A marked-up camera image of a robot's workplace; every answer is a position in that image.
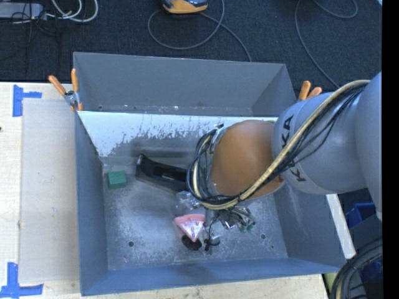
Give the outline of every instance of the white cable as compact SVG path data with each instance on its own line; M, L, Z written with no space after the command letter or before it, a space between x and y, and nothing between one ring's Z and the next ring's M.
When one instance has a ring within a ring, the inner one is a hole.
M68 16L64 11L61 10L61 8L58 6L58 4L56 3L55 0L51 0L51 2L53 3L54 7L62 14L62 16L58 17L55 14L47 14L49 17L56 17L58 19L72 19L72 18L76 17L77 15L79 15L79 13L82 10L82 0L78 0L79 10L75 14L72 14L70 16Z
M72 20L72 21L75 21L75 22L81 22L81 23L89 22L89 21L95 19L97 17L97 14L99 13L99 4L98 4L97 0L93 0L93 1L94 1L94 5L95 5L94 14L93 14L93 16L91 16L90 18L87 18L87 19L75 19L80 14L80 12L82 11L82 0L78 0L78 2L79 2L79 10L75 14L72 14L72 15L69 15L69 16L68 16L67 13L65 13L64 11L61 10L61 8L58 6L58 4L56 3L55 0L51 0L51 2L53 3L54 7L62 14L62 16L58 17L58 16L56 16L54 14L47 14L47 15L50 16L50 17L56 17L58 19L69 19L69 20Z
M80 20L80 19L71 19L71 20L76 21L76 22L89 22L89 21L95 19L97 17L97 14L99 13L99 3L97 2L97 0L93 0L93 1L95 4L95 11L94 11L93 16L91 16L90 18L87 18L87 19L82 19L82 20Z

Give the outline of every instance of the bin floor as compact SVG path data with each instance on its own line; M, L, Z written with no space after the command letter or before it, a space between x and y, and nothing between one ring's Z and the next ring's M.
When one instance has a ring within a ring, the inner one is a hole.
M128 166L112 166L113 169ZM184 233L174 223L183 215L175 194L153 183L137 180L127 169L127 185L108 189L104 175L105 219L107 225L108 269L137 266L161 266L194 263L204 260L241 260L287 257L274 196L253 200L248 206L256 225L242 233L237 227L225 229L217 221L212 225L220 244L211 252L187 248L181 241ZM204 214L199 207L190 213ZM202 231L203 242L208 230Z

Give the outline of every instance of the yellow cable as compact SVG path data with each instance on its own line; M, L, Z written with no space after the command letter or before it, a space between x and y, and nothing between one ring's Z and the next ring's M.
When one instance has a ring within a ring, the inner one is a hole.
M273 171L280 165L282 159L286 156L286 154L289 152L291 147L298 141L300 136L305 132L305 130L309 127L309 125L316 119L316 117L320 114L320 112L326 108L326 106L335 98L337 98L339 95L350 89L351 87L354 87L359 84L363 83L369 83L370 80L356 80L350 83L345 84L344 86L340 87L337 91L335 91L333 94L331 94L328 98L326 98L323 103L319 105L319 107L306 119L306 121L299 127L299 129L294 133L292 138L289 140L288 144L281 150L279 155L275 158L275 160L272 162L270 167L262 174L262 176L251 186L249 187L246 191L244 191L240 197L234 198L232 201L225 202L224 204L220 205L213 205L207 202L202 202L202 205L204 207L209 208L209 209L214 209L216 211L219 211L221 209L226 209L235 206L238 204L240 201L245 200L248 198L254 191L258 189L258 187L273 173ZM205 143L209 140L209 137L204 141L202 144L201 148L205 145ZM198 185L197 185L197 169L198 169L198 160L195 161L193 165L193 189L195 194L198 197L202 197L201 193L198 191Z

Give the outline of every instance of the black cable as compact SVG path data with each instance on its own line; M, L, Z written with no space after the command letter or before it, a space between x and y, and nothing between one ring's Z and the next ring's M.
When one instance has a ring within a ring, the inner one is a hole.
M349 299L350 295L350 281L355 275L355 272L363 269L370 263L382 257L382 237L363 246L358 254L347 261L347 263L340 269L334 279L330 299Z
M327 137L329 136L330 132L332 131L333 126L335 125L338 117L340 114L348 108L353 101L356 99L356 97L362 92L365 88L365 84L362 85L357 85L355 87L352 87L351 89L347 90L337 98L333 99L314 119L314 121L309 125L309 127L303 132L303 134L300 136L298 141L295 143L294 147L288 152L288 154L284 157L284 159L281 161L280 165L272 174L254 191L252 194L248 195L247 198L251 197L253 194L255 194L259 189L261 189L263 186L265 186L267 183L271 182L274 178L276 178L278 175L282 174L284 171L288 170L289 168L293 167L296 163L299 161L302 161L303 159L309 157L310 155L314 154L322 145L325 143ZM323 120L326 116L326 114L330 114L331 109L336 107L338 103L341 103L341 106L334 112L330 120L324 125L324 127L318 131L314 136L312 136L311 139L305 141L307 137L311 134L312 130L318 125L318 123ZM301 157L300 160L294 162L294 160L299 156L301 152L303 152L313 141L315 141L325 130L327 130L327 134L325 134L323 140L321 143L310 153L307 155ZM206 194L206 192L203 191L203 187L201 183L198 185L198 189L200 191L200 194L202 198L199 198L194 190L191 187L191 173L192 173L192 167L196 161L198 161L198 164L200 163L200 158L202 154L206 154L206 151L209 147L209 143L211 142L210 140L208 141L207 145L202 148L201 151L198 152L199 148L202 146L204 139L209 135L209 133L205 134L204 136L201 137L201 139L197 143L197 149L196 149L196 156L194 160L191 162L188 172L187 172L187 182L188 182L188 188L190 192L193 193L194 197L197 198L200 201L205 201L209 204L214 204L214 205L220 205L224 204L225 202L232 201L235 198L240 198L247 190L245 189L243 192L240 192L236 196L225 196L225 195L218 195L218 196L209 196L209 194ZM201 179L201 175L199 173L200 166L197 167L197 177Z

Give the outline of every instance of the orange handle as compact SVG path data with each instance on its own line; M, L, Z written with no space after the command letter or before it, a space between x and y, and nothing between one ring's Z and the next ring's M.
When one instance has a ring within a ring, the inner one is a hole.
M302 88L300 88L300 93L298 96L298 99L300 101L303 101L307 98L307 94L309 93L310 86L311 86L311 84L309 81L304 81L304 83L302 84Z
M315 97L322 93L323 89L321 87L315 87L307 96L307 98Z
M77 81L76 69L72 69L70 71L70 79L72 80L72 86L74 88L74 91L78 92L79 91L79 83Z
M49 81L51 82L51 84L53 84L53 86L62 96L64 96L67 93L65 88L61 85L61 83L58 81L58 79L55 76L49 75Z

